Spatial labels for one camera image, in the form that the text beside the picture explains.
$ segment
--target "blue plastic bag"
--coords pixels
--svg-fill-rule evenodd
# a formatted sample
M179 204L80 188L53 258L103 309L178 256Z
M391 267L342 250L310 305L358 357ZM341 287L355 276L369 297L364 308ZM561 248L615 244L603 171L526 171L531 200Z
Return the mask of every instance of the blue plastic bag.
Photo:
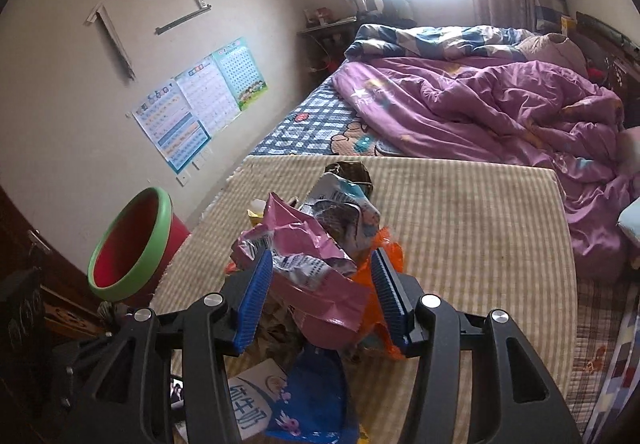
M305 345L273 404L265 435L315 444L356 444L358 421L335 350Z

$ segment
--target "bucket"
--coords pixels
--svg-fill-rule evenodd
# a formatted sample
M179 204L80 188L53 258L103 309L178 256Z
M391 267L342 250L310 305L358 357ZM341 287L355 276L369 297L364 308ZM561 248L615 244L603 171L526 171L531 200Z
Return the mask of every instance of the bucket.
M105 301L146 307L188 229L164 189L133 198L104 234L89 262L91 291Z

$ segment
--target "purple blanket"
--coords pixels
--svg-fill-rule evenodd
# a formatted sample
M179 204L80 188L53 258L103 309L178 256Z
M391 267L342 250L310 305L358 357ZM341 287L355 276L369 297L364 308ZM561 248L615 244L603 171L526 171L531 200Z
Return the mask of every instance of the purple blanket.
M579 277L614 281L626 260L618 215L631 178L616 172L622 101L544 62L418 58L348 62L340 96L408 156L553 169Z

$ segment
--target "metal bolt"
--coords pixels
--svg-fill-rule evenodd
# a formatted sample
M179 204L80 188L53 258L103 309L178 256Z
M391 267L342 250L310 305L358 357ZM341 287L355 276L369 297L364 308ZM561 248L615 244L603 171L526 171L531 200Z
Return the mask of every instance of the metal bolt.
M151 317L151 310L149 309L140 309L136 310L136 313L133 314L133 319L136 321L147 321Z
M425 294L424 296L422 296L422 299L420 301L422 301L422 304L425 307L429 307L430 309L439 307L440 303L442 303L442 300L437 296L434 296L433 294Z
M509 315L504 310L494 310L491 312L491 317L496 323L506 323L509 321Z
M217 307L224 301L223 297L220 294L209 294L204 297L204 304L207 307Z

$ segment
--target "table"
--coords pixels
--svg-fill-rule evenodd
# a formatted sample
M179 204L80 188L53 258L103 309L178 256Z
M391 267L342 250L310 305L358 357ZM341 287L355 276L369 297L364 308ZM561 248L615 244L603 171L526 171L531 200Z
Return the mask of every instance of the table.
M223 283L231 243L248 228L246 209L269 191L304 197L324 166L361 160L373 203L404 249L405 272L456 309L507 310L564 394L576 326L575 268L556 175L551 170L401 157L250 156L229 178L177 252L151 307L188 307ZM471 368L463 352L455 443L466 442ZM252 366L228 362L229 376ZM180 356L174 359L179 373ZM372 444L392 444L404 422L417 360L367 358L348 368L351 394ZM251 442L268 442L258 436Z

